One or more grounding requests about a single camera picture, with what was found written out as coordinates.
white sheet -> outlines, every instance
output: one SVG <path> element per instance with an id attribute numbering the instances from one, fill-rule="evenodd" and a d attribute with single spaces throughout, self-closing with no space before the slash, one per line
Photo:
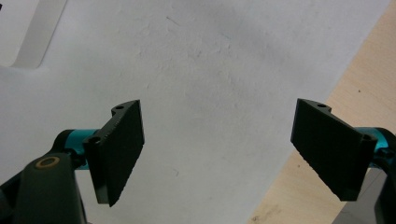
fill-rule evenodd
<path id="1" fill-rule="evenodd" d="M 36 70 L 0 68 L 0 182 L 64 129 L 141 99 L 147 143 L 88 220 L 244 223 L 292 150 L 297 97 L 323 102 L 389 0 L 69 0 Z"/>

light wood surface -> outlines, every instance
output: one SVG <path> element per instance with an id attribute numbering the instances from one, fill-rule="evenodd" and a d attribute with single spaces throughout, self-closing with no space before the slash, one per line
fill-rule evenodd
<path id="1" fill-rule="evenodd" d="M 354 127 L 383 127 L 396 133 L 396 1 L 390 3 L 326 104 Z M 344 204 L 294 150 L 247 223 L 332 223 Z"/>

table surface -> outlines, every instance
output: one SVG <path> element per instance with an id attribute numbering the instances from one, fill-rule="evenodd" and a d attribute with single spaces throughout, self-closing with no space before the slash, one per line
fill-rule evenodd
<path id="1" fill-rule="evenodd" d="M 393 0 L 329 97 L 335 116 L 396 133 L 395 39 Z M 332 223 L 344 205 L 295 150 L 247 223 Z"/>

wooden table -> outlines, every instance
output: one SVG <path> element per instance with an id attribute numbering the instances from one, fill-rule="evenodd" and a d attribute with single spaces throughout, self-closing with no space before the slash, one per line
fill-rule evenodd
<path id="1" fill-rule="evenodd" d="M 396 1 L 361 46 L 327 105 L 354 127 L 396 133 Z M 247 223 L 332 223 L 344 205 L 294 150 Z"/>

white surface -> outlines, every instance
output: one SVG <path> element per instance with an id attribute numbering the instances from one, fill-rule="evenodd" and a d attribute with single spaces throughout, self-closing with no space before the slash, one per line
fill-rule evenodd
<path id="1" fill-rule="evenodd" d="M 66 0 L 1 0 L 0 65 L 38 67 Z"/>
<path id="2" fill-rule="evenodd" d="M 297 97 L 323 102 L 384 1 L 69 0 L 42 65 L 0 68 L 0 182 L 70 128 L 141 99 L 147 143 L 90 222 L 246 222 L 292 150 Z"/>

